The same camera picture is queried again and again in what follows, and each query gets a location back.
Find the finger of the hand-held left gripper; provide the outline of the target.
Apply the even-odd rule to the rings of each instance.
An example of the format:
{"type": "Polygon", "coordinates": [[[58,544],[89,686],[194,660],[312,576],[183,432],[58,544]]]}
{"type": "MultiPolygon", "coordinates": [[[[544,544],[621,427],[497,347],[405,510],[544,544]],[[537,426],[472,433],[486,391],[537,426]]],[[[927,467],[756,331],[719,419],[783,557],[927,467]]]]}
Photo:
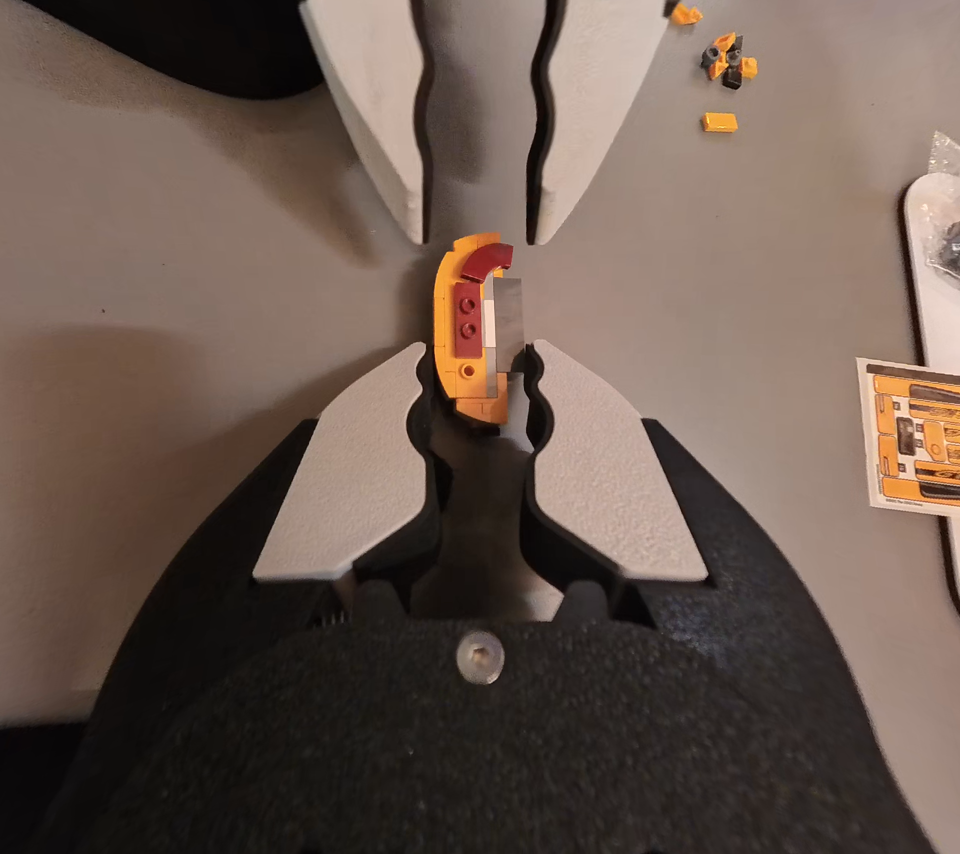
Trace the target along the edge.
{"type": "Polygon", "coordinates": [[[548,243],[590,186],[667,27],[666,0],[546,0],[532,61],[526,238],[548,243]]]}
{"type": "Polygon", "coordinates": [[[303,0],[299,11],[366,174],[404,234],[424,244],[415,103],[426,61],[412,0],[303,0]]]}

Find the clear bag of black parts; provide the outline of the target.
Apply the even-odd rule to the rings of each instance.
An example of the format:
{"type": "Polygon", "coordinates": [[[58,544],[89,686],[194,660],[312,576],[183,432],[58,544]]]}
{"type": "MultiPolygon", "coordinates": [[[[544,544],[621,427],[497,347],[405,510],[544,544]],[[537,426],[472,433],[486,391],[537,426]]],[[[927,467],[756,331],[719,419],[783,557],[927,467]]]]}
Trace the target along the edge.
{"type": "Polygon", "coordinates": [[[929,197],[920,205],[926,264],[954,288],[959,287],[959,144],[936,130],[931,138],[927,174],[929,197]]]}

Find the orange sticker sheet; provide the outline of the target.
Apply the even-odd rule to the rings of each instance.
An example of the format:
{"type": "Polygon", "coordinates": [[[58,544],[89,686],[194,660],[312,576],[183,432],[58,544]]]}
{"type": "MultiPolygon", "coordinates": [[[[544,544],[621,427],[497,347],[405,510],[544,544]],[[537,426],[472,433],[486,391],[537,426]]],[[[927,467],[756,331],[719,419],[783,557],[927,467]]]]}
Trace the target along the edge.
{"type": "Polygon", "coordinates": [[[870,504],[959,516],[959,376],[858,357],[870,504]]]}

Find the curved orange dark red lego assembly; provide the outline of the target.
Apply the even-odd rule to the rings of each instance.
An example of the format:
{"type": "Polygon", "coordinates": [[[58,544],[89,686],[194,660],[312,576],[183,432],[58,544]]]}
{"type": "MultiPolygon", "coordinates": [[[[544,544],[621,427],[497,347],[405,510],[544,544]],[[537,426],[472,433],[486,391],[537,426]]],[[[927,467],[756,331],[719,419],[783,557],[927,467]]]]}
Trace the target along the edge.
{"type": "Polygon", "coordinates": [[[434,364],[454,413],[498,429],[525,352],[522,281],[497,232],[463,236],[439,263],[433,293],[434,364]]]}

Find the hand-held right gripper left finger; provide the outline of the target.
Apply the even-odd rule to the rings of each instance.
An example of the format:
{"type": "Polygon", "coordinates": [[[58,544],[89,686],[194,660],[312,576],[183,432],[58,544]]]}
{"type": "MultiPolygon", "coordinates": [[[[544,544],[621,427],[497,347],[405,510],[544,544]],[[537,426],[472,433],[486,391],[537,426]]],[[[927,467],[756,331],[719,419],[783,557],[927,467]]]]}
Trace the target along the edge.
{"type": "Polygon", "coordinates": [[[412,584],[442,540],[430,451],[432,367],[415,341],[355,380],[318,416],[253,567],[259,583],[412,584]]]}

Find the person's right forearm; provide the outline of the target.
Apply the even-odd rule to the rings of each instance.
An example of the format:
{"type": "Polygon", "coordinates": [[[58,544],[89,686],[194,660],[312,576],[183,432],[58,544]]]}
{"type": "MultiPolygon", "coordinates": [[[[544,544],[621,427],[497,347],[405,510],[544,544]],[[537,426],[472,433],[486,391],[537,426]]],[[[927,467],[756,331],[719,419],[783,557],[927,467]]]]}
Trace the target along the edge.
{"type": "Polygon", "coordinates": [[[1,852],[27,852],[63,787],[87,720],[1,729],[1,852]]]}

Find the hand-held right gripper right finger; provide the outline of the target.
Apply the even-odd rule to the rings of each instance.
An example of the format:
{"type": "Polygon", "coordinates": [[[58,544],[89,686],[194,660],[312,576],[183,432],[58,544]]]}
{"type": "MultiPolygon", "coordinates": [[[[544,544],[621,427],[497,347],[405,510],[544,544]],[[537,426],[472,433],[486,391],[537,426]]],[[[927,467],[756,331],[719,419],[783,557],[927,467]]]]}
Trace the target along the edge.
{"type": "Polygon", "coordinates": [[[640,413],[548,340],[527,346],[520,546],[549,584],[699,584],[708,568],[640,413]]]}

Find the white rounded base plate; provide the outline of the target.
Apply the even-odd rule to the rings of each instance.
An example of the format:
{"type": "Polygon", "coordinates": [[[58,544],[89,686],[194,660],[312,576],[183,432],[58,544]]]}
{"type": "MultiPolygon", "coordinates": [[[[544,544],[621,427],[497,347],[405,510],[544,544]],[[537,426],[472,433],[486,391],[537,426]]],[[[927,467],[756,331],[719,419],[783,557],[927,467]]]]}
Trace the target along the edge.
{"type": "Polygon", "coordinates": [[[959,373],[958,281],[928,263],[934,228],[958,221],[958,176],[927,173],[906,188],[901,204],[921,364],[959,373]]]}

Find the orange black lego piece cluster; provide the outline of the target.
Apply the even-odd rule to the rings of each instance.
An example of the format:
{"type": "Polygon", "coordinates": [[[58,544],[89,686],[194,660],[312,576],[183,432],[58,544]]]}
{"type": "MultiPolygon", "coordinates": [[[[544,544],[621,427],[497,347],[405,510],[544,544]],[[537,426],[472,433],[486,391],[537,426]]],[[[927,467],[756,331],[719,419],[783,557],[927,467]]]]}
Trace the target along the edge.
{"type": "Polygon", "coordinates": [[[743,48],[742,34],[723,34],[702,51],[701,69],[710,80],[720,80],[726,89],[738,91],[745,80],[754,80],[759,74],[758,59],[745,55],[743,48]]]}

